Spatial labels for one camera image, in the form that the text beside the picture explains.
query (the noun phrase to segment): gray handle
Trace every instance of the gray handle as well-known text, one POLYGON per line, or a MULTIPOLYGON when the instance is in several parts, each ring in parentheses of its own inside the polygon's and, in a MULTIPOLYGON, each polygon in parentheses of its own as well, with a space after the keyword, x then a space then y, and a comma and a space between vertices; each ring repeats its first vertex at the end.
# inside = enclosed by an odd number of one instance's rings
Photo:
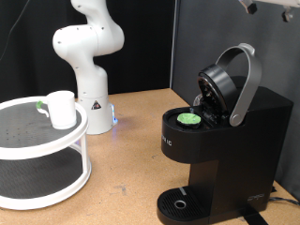
POLYGON ((255 49, 248 44, 242 43, 225 51, 217 60, 217 65, 226 70, 229 63, 240 53, 245 53, 247 56, 248 75, 230 117, 230 124, 233 127, 237 127, 243 122, 262 77, 261 62, 255 57, 255 49))

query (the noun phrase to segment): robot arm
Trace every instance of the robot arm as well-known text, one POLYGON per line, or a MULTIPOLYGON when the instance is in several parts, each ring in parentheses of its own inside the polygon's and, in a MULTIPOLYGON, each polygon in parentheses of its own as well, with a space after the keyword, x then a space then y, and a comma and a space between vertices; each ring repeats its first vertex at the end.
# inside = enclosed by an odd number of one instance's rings
MULTIPOLYGON (((256 2, 266 2, 282 5, 285 11, 282 13, 282 19, 284 22, 289 22, 293 17, 294 8, 300 8, 300 0, 255 0, 256 2)), ((249 14, 254 14, 257 11, 256 4, 252 0, 239 0, 239 2, 244 6, 246 12, 249 14)))
POLYGON ((52 44, 74 69, 79 103, 89 119, 87 133, 99 134, 112 128, 113 106, 108 100, 107 73, 94 65, 93 57, 122 49, 124 34, 110 16, 106 0, 71 0, 71 4, 86 16, 87 24, 57 30, 52 44))

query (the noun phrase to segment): black wall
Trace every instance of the black wall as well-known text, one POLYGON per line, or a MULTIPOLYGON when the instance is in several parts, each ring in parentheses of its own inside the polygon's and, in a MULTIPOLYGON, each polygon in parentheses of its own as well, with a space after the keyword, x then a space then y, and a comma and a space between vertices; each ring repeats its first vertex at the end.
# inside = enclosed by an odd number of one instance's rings
MULTIPOLYGON (((26 2, 0 1, 0 57, 26 2)), ((94 59, 108 73, 109 94, 169 87, 174 1, 107 0, 107 5, 125 34, 121 51, 94 59)), ((63 89, 77 94, 74 72, 55 53, 52 39, 57 29, 84 23, 69 0, 31 0, 0 61, 0 102, 63 89)))
MULTIPOLYGON (((232 46, 252 45, 262 61, 261 86, 294 102, 276 179, 300 200, 300 9, 285 23, 282 6, 257 5, 257 13, 248 15, 237 0, 180 1, 172 88, 192 104, 200 93, 196 81, 201 69, 232 46)), ((228 72, 247 75, 246 57, 239 55, 228 72)))

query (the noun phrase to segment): white mug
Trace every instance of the white mug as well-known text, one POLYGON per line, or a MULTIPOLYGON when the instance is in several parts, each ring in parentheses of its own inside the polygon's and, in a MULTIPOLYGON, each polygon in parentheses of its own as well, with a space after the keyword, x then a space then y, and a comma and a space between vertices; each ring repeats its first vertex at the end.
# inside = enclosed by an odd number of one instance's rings
POLYGON ((73 92, 52 92, 48 96, 46 96, 46 101, 47 102, 45 103, 48 104, 49 114, 47 113, 47 111, 40 109, 40 105, 43 103, 41 101, 37 103, 37 110, 40 113, 45 113, 47 117, 50 115, 52 126, 54 128, 68 129, 76 125, 77 118, 73 92))

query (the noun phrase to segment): coffee maker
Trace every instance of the coffee maker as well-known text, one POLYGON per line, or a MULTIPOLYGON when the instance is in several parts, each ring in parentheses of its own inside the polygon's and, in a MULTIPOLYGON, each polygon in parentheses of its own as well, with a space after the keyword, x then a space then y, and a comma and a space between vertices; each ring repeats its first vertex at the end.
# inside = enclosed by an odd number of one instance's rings
POLYGON ((164 113, 161 150, 190 164, 190 172, 187 186, 159 196, 163 224, 213 224, 266 209, 293 103, 259 86, 261 76, 252 46, 231 47, 200 72, 194 106, 164 113), (246 78, 226 72, 240 53, 248 61, 246 78), (179 123, 182 113, 200 116, 201 123, 179 123))

